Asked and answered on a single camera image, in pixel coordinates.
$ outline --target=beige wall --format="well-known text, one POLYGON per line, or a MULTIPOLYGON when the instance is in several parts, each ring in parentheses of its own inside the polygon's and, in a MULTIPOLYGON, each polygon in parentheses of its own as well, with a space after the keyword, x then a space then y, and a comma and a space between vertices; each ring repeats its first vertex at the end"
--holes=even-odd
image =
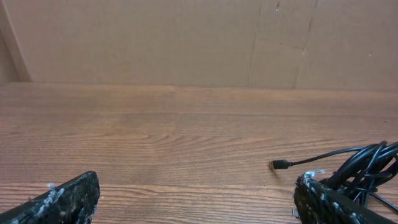
POLYGON ((398 91, 396 0, 3 3, 34 82, 398 91))
POLYGON ((8 54, 4 40, 0 35, 0 85, 17 80, 17 73, 8 54))

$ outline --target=coiled black cable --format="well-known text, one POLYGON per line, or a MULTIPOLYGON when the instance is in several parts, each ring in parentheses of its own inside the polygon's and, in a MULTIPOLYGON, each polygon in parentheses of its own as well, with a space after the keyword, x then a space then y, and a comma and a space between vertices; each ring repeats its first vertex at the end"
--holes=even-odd
POLYGON ((391 180, 398 173, 398 142, 387 145, 386 141, 382 141, 379 144, 370 144, 366 147, 341 149, 298 162, 272 161, 270 162, 270 168, 287 169, 289 166, 354 151, 356 153, 331 177, 323 179, 319 183, 355 202, 358 201, 364 207, 368 206, 369 196, 372 196, 398 213, 398 208, 395 205, 375 194, 378 191, 378 186, 391 180), (384 169, 393 159, 395 161, 387 169, 384 169))

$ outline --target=black cable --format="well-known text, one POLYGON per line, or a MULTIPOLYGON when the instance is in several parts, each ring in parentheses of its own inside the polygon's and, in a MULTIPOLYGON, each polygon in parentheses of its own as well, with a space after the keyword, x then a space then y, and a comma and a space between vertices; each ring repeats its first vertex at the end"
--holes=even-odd
POLYGON ((368 198, 372 196, 398 213, 398 208, 395 205, 375 194, 378 186, 391 180, 398 173, 398 142, 388 146, 386 141, 382 141, 379 144, 370 144, 366 147, 340 149, 297 162, 272 161, 269 163, 269 167, 270 169, 287 169, 290 166, 346 152, 356 153, 344 162, 330 178, 319 182, 351 200, 359 200, 359 204, 364 207, 367 207, 368 198), (395 159, 395 162, 383 170, 393 159, 395 159), (354 177, 354 180, 349 181, 348 179, 351 177, 354 177))

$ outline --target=cable connector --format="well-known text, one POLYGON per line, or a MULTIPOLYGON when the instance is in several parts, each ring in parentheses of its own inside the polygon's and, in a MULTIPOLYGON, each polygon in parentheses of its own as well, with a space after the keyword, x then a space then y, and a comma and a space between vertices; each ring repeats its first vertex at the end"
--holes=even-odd
POLYGON ((270 170, 274 169, 287 169, 293 165, 293 162, 288 162, 286 159, 281 159, 277 161, 269 161, 268 167, 270 170))

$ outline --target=wood grain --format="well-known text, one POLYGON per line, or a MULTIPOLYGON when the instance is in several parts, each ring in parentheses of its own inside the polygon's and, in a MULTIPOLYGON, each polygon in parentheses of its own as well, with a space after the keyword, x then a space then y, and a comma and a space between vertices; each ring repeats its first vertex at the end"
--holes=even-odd
MULTIPOLYGON (((12 83, 0 87, 0 212, 94 170, 104 197, 96 223, 298 223, 297 176, 327 177, 349 155, 276 172, 267 162, 394 141, 397 102, 397 93, 12 83)), ((379 193, 397 204, 397 184, 379 193)))

